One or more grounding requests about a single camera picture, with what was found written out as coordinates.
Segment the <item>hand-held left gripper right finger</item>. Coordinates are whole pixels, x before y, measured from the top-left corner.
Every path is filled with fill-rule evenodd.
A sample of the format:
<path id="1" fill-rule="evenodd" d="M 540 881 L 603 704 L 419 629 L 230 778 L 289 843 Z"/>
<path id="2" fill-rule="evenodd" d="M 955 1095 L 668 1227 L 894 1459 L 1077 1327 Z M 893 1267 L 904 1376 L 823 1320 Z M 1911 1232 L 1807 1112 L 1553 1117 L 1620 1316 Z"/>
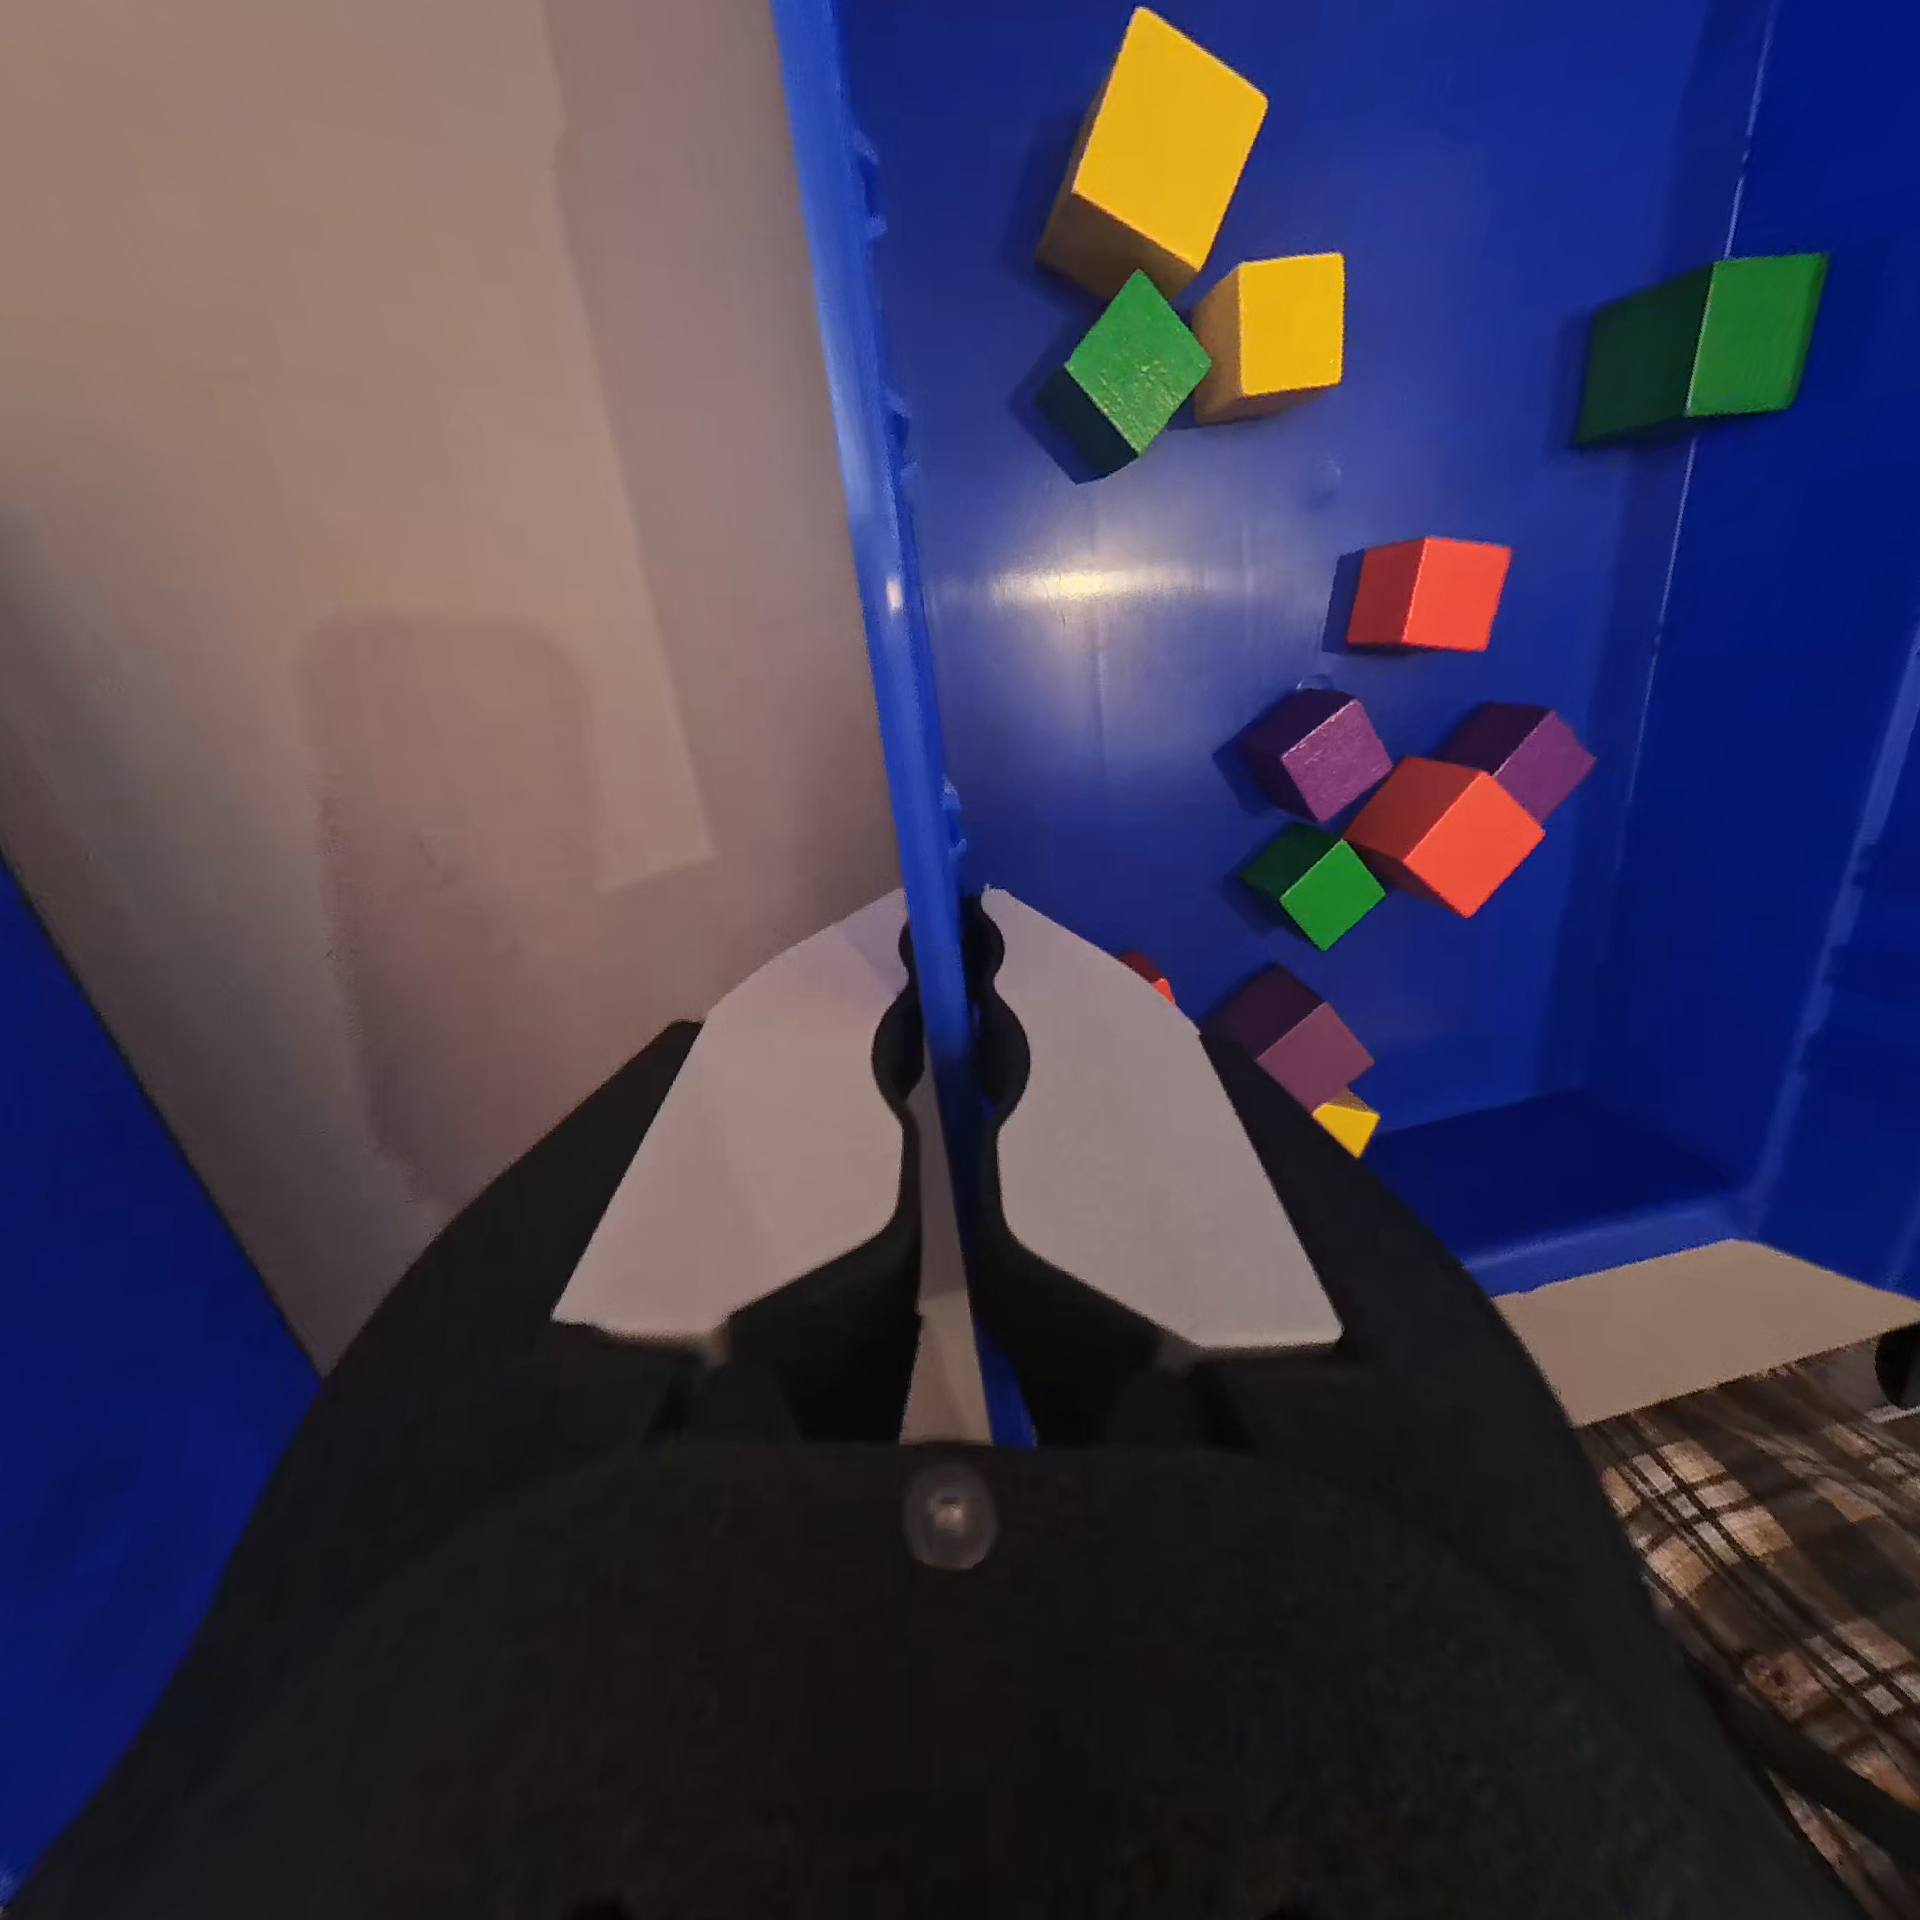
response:
<path id="1" fill-rule="evenodd" d="M 998 1136 L 1017 1244 L 1207 1357 L 1325 1351 L 1340 1316 L 1197 1026 L 1139 974 L 990 887 L 1026 1047 Z"/>

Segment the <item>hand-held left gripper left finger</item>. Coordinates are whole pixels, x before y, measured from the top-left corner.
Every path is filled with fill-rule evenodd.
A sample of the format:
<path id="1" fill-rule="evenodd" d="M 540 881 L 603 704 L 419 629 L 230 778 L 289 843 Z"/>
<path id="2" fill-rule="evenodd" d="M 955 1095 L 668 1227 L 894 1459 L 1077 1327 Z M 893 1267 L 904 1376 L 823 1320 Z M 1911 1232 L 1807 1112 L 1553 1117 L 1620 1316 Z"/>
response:
<path id="1" fill-rule="evenodd" d="M 786 947 L 701 1024 L 553 1320 L 714 1355 L 729 1320 L 896 1214 L 873 1045 L 906 990 L 904 891 Z"/>

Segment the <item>purple wooden cube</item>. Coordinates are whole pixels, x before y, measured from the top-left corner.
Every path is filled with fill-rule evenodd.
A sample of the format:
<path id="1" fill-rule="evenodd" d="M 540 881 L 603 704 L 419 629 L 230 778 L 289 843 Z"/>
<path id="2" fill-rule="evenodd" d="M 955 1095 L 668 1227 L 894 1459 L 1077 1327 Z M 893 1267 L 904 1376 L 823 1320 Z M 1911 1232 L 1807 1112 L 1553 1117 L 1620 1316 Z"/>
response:
<path id="1" fill-rule="evenodd" d="M 1558 711 L 1523 703 L 1478 704 L 1445 737 L 1437 759 L 1490 775 L 1538 824 L 1546 824 L 1597 766 Z"/>
<path id="2" fill-rule="evenodd" d="M 1351 1092 L 1375 1064 L 1332 1005 L 1281 967 L 1228 996 L 1209 1030 L 1240 1045 L 1306 1112 Z"/>
<path id="3" fill-rule="evenodd" d="M 1394 769 L 1369 710 L 1337 687 L 1281 697 L 1237 734 L 1234 758 L 1265 803 L 1314 825 L 1366 800 Z"/>

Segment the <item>blue plastic bin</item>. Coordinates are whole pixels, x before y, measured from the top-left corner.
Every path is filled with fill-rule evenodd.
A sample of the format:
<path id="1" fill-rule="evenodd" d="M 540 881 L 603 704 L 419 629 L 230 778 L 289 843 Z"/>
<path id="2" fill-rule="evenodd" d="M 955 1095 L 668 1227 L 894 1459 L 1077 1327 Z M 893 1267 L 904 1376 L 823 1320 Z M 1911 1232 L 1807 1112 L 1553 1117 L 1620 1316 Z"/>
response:
<path id="1" fill-rule="evenodd" d="M 5 874 L 5 1894 L 164 1691 L 316 1389 L 283 1311 Z"/>

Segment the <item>green wooden cube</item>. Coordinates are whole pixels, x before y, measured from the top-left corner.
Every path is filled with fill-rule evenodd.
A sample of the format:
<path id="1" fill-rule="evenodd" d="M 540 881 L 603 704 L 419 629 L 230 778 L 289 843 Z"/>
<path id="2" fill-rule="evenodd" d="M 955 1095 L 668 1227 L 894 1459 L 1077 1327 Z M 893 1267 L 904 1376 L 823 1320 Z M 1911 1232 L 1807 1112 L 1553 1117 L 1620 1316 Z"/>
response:
<path id="1" fill-rule="evenodd" d="M 1214 370 L 1162 289 L 1134 269 L 1099 319 L 1054 367 L 1037 410 L 1076 471 L 1113 477 L 1138 461 Z"/>
<path id="2" fill-rule="evenodd" d="M 1824 252 L 1723 258 L 1604 302 L 1573 446 L 1627 446 L 1779 414 L 1798 396 Z"/>
<path id="3" fill-rule="evenodd" d="M 1234 881 L 1262 911 L 1318 951 L 1337 947 L 1385 899 L 1383 882 L 1345 838 L 1303 821 L 1249 855 Z"/>

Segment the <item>blue plastic container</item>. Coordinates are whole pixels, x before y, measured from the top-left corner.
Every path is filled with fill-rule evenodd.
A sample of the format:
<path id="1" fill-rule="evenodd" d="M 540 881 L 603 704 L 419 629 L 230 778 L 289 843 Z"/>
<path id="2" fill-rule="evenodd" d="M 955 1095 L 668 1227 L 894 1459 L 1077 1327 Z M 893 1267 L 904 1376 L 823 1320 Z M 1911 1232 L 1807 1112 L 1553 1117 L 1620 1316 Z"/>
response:
<path id="1" fill-rule="evenodd" d="M 1107 478 L 1036 245 L 1130 5 L 773 5 L 908 902 L 1268 963 L 1372 1053 L 1370 1163 L 1556 1392 L 1658 1404 L 1915 1324 L 1915 5 L 1162 5 L 1268 115 L 1212 277 L 1345 252 L 1341 386 Z M 1824 252 L 1779 414 L 1575 447 L 1604 302 Z M 1492 643 L 1345 643 L 1366 548 L 1510 548 Z M 1316 954 L 1232 881 L 1299 687 L 1597 769 L 1471 922 Z"/>

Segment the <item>person's plaid shirt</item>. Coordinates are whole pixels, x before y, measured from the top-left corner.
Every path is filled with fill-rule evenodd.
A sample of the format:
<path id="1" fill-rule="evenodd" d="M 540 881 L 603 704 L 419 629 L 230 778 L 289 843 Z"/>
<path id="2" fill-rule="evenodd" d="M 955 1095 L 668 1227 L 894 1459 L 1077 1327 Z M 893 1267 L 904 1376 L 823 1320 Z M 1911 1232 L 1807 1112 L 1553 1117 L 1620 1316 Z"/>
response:
<path id="1" fill-rule="evenodd" d="M 1917 1791 L 1915 1406 L 1892 1337 L 1658 1404 L 1558 1392 L 1663 1620 L 1870 1787 Z"/>

